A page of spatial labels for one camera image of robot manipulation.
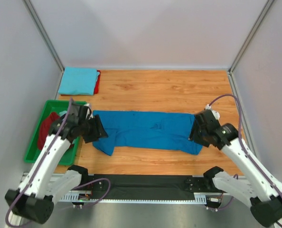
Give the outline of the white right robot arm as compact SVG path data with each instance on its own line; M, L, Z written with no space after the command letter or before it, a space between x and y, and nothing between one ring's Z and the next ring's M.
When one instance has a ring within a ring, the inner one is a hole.
M190 140L208 147L215 146L230 158L246 177L248 183L233 179L219 167L207 171L203 186L207 191L225 191L245 204L263 227L282 219L282 183L254 156L238 130L230 123L221 125L219 113L206 109L195 115Z

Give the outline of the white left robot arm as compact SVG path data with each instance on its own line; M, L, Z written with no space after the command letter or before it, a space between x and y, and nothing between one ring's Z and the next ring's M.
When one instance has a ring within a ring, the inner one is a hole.
M13 227L9 221L10 213L39 224L46 223L55 204L64 195L71 190L85 190L94 183L88 170L77 165L69 167L53 184L49 183L73 140L83 137L86 143L90 143L108 136L99 115L88 114L88 110L88 107L82 107L77 115L67 112L51 124L42 151L27 177L17 189L9 189L5 194L9 206L5 222L9 227Z

